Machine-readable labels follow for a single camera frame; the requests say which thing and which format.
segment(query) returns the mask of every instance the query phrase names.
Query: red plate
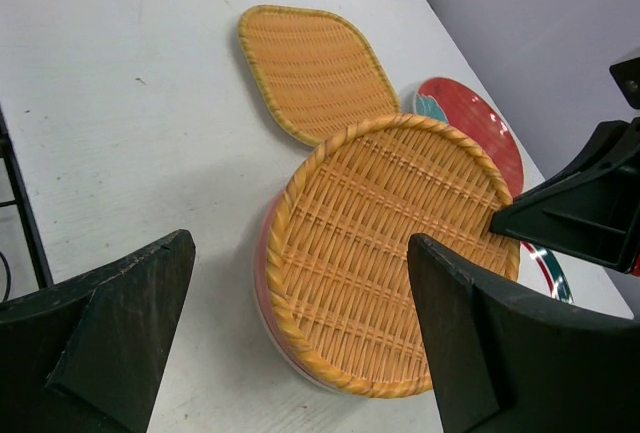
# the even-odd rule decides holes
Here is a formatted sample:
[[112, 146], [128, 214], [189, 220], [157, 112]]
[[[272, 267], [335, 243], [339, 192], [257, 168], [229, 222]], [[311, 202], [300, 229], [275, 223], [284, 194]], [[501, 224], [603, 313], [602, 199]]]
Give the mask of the red plate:
[[449, 78], [425, 81], [416, 93], [416, 100], [429, 97], [442, 108], [449, 124], [473, 138], [487, 152], [507, 182], [511, 196], [515, 198], [522, 193], [522, 158], [500, 115], [473, 90]]

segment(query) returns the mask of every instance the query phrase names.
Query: woven wicker texture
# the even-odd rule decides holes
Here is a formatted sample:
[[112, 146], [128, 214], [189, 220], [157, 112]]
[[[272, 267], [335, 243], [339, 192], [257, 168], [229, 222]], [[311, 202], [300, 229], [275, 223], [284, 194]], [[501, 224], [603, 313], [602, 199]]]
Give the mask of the woven wicker texture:
[[284, 191], [267, 280], [278, 326], [300, 359], [339, 389], [402, 397], [431, 388], [406, 264], [424, 232], [517, 279], [519, 245], [488, 232], [511, 203], [483, 150], [416, 115], [349, 127], [318, 146]]
[[371, 46], [344, 18], [257, 6], [238, 30], [271, 114], [299, 140], [317, 145], [348, 125], [400, 112]]

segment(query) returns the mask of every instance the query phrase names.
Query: braided rim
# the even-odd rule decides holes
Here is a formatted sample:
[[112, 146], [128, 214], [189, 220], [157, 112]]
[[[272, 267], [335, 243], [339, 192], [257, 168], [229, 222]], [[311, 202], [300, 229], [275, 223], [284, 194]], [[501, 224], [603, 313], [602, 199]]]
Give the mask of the braided rim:
[[[289, 341], [297, 356], [322, 380], [356, 395], [377, 398], [400, 398], [422, 393], [432, 388], [431, 378], [417, 378], [400, 382], [374, 382], [357, 378], [332, 365], [313, 349], [295, 323], [291, 307], [286, 299], [281, 268], [284, 265], [284, 233], [291, 219], [299, 195], [307, 178], [310, 178], [324, 160], [342, 146], [356, 138], [390, 128], [417, 128], [438, 134], [463, 148], [482, 168], [495, 188], [498, 200], [504, 205], [512, 203], [511, 194], [502, 175], [484, 150], [471, 138], [456, 128], [432, 118], [418, 115], [389, 115], [365, 120], [341, 130], [315, 148], [311, 155], [296, 170], [282, 193], [269, 230], [267, 248], [267, 285], [278, 327]], [[507, 267], [505, 276], [513, 281], [518, 278], [520, 245], [517, 241], [507, 244]]]
[[289, 15], [293, 13], [295, 15], [302, 15], [302, 16], [319, 16], [319, 17], [328, 18], [332, 21], [338, 22], [341, 25], [348, 28], [349, 30], [351, 30], [351, 32], [355, 34], [358, 40], [362, 43], [362, 47], [365, 49], [366, 53], [369, 55], [369, 58], [373, 62], [373, 65], [374, 65], [373, 67], [375, 71], [378, 73], [378, 76], [380, 77], [382, 82], [384, 83], [387, 89], [387, 94], [389, 95], [389, 98], [393, 103], [393, 108], [395, 110], [394, 112], [395, 113], [401, 112], [400, 99], [398, 98], [398, 95], [396, 95], [396, 92], [393, 89], [393, 86], [391, 85], [391, 82], [389, 81], [389, 78], [387, 77], [387, 74], [385, 73], [384, 68], [382, 68], [382, 65], [380, 64], [378, 57], [374, 53], [373, 48], [371, 48], [371, 45], [369, 44], [365, 36], [360, 32], [360, 30], [358, 30], [349, 21], [347, 21], [346, 19], [344, 19], [339, 15], [336, 15], [335, 13], [331, 13], [329, 11], [324, 11], [324, 10], [294, 8], [289, 6], [278, 6], [278, 5], [254, 6], [249, 8], [247, 11], [245, 11], [240, 17], [240, 21], [238, 22], [238, 37], [240, 38], [240, 44], [242, 45], [242, 49], [244, 50], [245, 57], [247, 58], [247, 62], [249, 63], [249, 68], [251, 69], [251, 73], [253, 74], [254, 78], [256, 79], [256, 82], [258, 83], [260, 92], [262, 93], [262, 96], [264, 98], [265, 103], [267, 104], [267, 107], [269, 109], [269, 112], [271, 113], [271, 116], [273, 116], [274, 120], [276, 120], [276, 122], [291, 136], [311, 146], [316, 146], [322, 143], [326, 139], [326, 138], [318, 138], [316, 136], [313, 136], [297, 128], [283, 113], [282, 109], [280, 108], [280, 105], [275, 100], [273, 91], [269, 86], [269, 80], [267, 79], [267, 75], [264, 69], [262, 68], [262, 65], [260, 64], [260, 61], [256, 58], [256, 55], [251, 45], [251, 39], [248, 37], [248, 33], [247, 33], [251, 18], [254, 15], [258, 15], [261, 13], [281, 13], [281, 14], [289, 14]]

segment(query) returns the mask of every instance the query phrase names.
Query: round wicker basket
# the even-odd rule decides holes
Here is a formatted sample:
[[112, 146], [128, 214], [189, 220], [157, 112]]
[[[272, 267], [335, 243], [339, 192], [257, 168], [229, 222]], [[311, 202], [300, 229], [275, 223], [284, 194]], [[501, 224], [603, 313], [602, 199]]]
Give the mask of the round wicker basket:
[[269, 308], [261, 309], [282, 350], [350, 393], [397, 398], [431, 388], [409, 236], [427, 233], [516, 280], [518, 242], [488, 231], [509, 203], [493, 162], [445, 123], [393, 115], [338, 132], [298, 168], [269, 220]]

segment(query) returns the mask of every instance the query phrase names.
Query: ceramic plate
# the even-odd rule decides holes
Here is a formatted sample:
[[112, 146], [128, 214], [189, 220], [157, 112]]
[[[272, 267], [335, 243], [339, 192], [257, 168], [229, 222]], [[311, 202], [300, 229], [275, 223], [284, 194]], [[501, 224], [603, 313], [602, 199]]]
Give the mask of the ceramic plate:
[[518, 145], [500, 115], [473, 90], [449, 78], [431, 78], [418, 88], [414, 112], [447, 122], [476, 140], [502, 173], [511, 196], [522, 193]]
[[[524, 168], [518, 145], [500, 115], [473, 90], [449, 78], [431, 78], [418, 88], [413, 110], [449, 123], [477, 141], [502, 173], [511, 195], [522, 193]], [[546, 248], [521, 243], [518, 283], [573, 303], [564, 272], [553, 252]]]
[[267, 247], [269, 245], [269, 230], [271, 230], [271, 225], [281, 196], [282, 192], [278, 193], [274, 198], [267, 209], [264, 219], [262, 220], [260, 235], [258, 236], [258, 243], [256, 244], [256, 251], [253, 259], [255, 298], [258, 310], [260, 310], [259, 314], [269, 338], [271, 338], [276, 349], [285, 358], [285, 360], [287, 360], [289, 365], [316, 386], [331, 392], [340, 392], [340, 390], [316, 377], [313, 372], [296, 356], [293, 351], [293, 347], [287, 342], [280, 331], [271, 306], [269, 290], [267, 287]]

